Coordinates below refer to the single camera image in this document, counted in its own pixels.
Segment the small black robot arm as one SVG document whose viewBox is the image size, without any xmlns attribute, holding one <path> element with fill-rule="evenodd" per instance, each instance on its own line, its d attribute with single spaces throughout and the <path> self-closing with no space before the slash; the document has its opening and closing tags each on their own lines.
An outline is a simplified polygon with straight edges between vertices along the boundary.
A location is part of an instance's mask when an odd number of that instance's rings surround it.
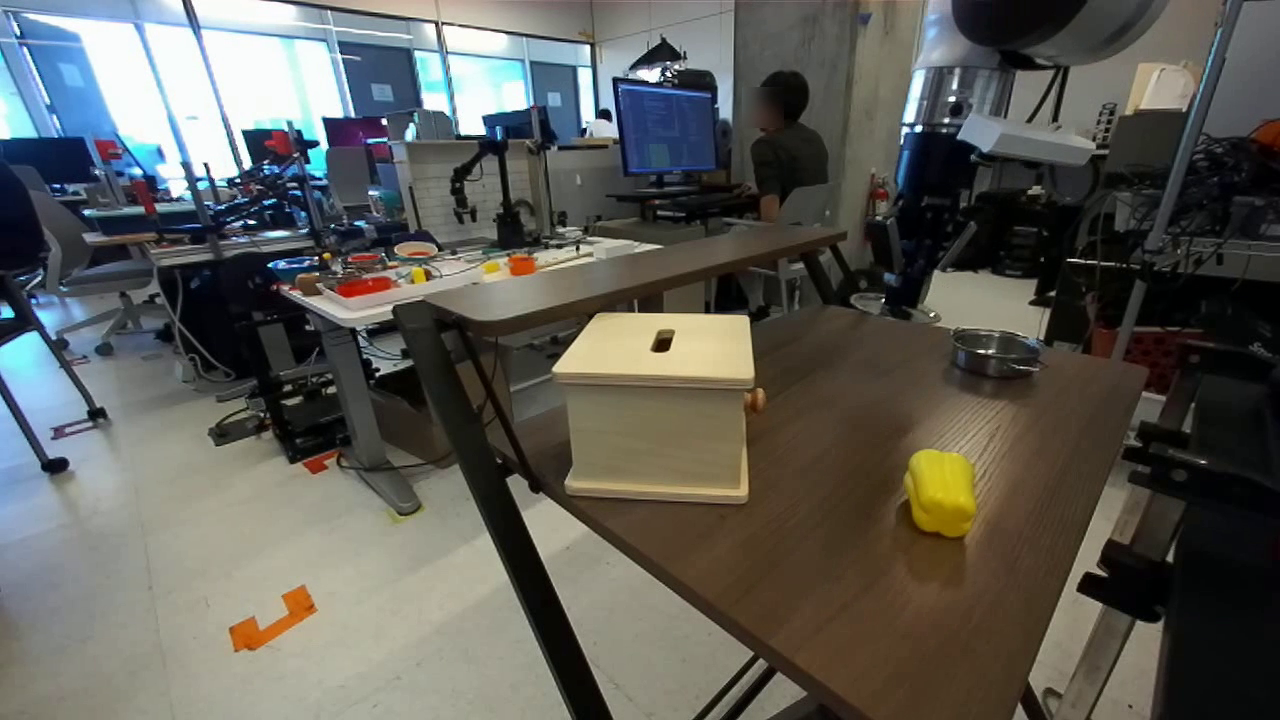
<svg viewBox="0 0 1280 720">
<path fill-rule="evenodd" d="M 509 140 L 509 134 L 484 134 L 477 152 L 453 169 L 450 196 L 453 196 L 453 220 L 477 223 L 482 203 L 473 200 L 473 175 L 482 169 L 495 181 L 495 209 L 492 209 L 492 232 L 499 248 L 533 248 L 535 228 L 529 220 L 533 203 L 512 193 L 512 152 L 540 157 L 535 140 Z"/>
</svg>

